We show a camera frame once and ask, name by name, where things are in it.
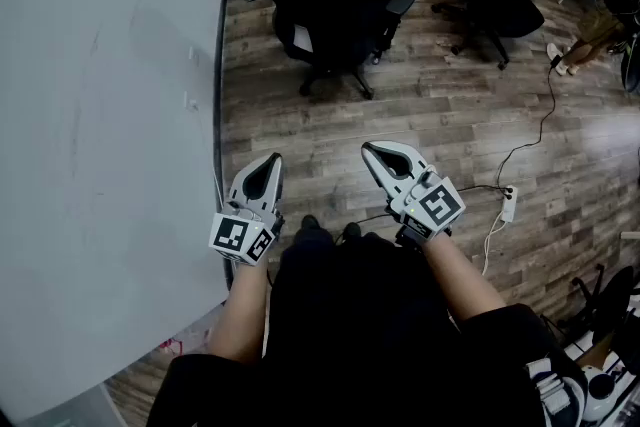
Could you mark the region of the person's right forearm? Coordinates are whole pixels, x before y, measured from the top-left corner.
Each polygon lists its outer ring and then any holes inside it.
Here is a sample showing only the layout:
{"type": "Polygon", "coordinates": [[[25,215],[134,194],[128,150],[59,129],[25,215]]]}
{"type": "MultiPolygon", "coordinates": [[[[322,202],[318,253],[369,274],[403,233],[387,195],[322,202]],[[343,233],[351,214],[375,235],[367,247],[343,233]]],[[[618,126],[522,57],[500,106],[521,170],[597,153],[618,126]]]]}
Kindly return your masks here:
{"type": "Polygon", "coordinates": [[[457,323],[506,306],[494,286],[446,233],[425,242],[422,251],[457,323]]]}

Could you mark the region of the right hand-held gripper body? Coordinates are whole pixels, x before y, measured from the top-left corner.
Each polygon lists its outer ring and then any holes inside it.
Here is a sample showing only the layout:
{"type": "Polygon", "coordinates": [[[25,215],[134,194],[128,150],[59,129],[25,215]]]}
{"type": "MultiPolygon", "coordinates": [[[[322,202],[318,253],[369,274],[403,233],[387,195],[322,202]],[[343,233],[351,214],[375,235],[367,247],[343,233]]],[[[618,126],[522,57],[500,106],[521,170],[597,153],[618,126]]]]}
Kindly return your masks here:
{"type": "Polygon", "coordinates": [[[389,209],[401,225],[397,242],[424,244],[442,232],[449,234],[465,204],[451,180],[429,166],[391,199],[389,209]]]}

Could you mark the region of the black chair base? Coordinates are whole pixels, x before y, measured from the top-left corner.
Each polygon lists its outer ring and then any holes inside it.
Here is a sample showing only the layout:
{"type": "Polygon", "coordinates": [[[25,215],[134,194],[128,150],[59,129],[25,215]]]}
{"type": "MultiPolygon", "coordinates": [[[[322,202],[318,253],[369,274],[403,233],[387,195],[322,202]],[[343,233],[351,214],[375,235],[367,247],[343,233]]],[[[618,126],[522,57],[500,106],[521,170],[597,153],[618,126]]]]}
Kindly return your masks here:
{"type": "Polygon", "coordinates": [[[584,305],[575,314],[561,319],[558,330],[569,345],[581,351],[576,360],[579,367],[602,369],[616,335],[622,332],[629,316],[631,297],[640,293],[640,288],[635,287],[632,266],[620,269],[605,286],[602,286],[605,267],[597,264],[596,270],[598,274],[592,291],[580,277],[572,279],[571,285],[580,290],[584,305]]]}

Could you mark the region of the white power strip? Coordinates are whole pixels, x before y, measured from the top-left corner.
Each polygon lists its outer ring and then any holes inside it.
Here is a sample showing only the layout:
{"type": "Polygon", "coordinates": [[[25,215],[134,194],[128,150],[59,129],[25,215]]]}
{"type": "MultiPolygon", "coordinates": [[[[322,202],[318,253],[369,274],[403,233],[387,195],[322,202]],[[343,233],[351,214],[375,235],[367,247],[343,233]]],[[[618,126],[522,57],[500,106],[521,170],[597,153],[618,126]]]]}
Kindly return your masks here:
{"type": "Polygon", "coordinates": [[[514,220],[518,189],[513,186],[507,186],[504,189],[503,205],[501,211],[501,220],[504,223],[511,223],[514,220]]]}

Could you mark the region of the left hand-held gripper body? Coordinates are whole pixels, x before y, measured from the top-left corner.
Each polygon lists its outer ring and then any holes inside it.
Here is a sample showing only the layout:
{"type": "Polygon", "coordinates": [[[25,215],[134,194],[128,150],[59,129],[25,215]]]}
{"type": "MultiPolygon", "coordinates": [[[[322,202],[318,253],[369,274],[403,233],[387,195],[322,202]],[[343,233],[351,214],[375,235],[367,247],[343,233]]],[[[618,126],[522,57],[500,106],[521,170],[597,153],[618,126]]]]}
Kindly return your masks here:
{"type": "Polygon", "coordinates": [[[209,247],[228,260],[257,266],[279,238],[284,222],[277,210],[254,211],[230,201],[214,216],[209,247]]]}

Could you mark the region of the white round device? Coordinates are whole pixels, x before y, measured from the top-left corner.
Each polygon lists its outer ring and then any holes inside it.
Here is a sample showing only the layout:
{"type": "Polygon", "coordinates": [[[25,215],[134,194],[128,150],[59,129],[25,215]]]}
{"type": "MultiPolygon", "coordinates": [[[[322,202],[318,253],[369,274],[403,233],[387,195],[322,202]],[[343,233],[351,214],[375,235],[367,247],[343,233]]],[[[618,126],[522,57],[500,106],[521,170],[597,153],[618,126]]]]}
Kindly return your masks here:
{"type": "Polygon", "coordinates": [[[640,427],[640,375],[582,368],[588,387],[581,427],[640,427]]]}

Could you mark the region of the black wheel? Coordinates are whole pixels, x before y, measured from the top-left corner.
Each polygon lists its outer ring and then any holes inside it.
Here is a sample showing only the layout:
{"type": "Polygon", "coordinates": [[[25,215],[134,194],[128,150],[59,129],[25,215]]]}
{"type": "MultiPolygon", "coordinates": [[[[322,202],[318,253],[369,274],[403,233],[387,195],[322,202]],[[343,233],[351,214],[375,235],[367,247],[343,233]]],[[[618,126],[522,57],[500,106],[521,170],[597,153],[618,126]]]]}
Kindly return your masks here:
{"type": "Polygon", "coordinates": [[[640,33],[631,37],[623,52],[621,78],[626,92],[640,95],[640,33]]]}

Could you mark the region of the person in black clothes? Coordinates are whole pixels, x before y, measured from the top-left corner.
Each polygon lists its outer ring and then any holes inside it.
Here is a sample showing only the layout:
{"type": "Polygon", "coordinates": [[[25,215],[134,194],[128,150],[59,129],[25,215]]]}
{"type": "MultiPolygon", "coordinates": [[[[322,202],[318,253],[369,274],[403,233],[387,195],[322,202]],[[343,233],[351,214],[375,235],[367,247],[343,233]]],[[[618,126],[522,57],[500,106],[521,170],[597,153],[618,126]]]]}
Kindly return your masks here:
{"type": "Polygon", "coordinates": [[[579,427],[582,370],[526,305],[457,323],[422,248],[296,235],[262,357],[169,365],[147,427],[579,427]]]}

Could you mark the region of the person's left forearm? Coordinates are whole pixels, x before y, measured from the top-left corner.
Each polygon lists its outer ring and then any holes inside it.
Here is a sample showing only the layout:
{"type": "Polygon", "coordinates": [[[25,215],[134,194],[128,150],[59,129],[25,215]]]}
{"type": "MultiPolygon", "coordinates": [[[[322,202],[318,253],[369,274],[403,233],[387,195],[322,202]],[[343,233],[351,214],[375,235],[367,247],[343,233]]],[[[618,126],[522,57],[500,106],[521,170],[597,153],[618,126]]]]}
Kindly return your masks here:
{"type": "Polygon", "coordinates": [[[268,294],[267,261],[241,264],[229,296],[210,335],[210,354],[245,365],[262,357],[268,294]]]}

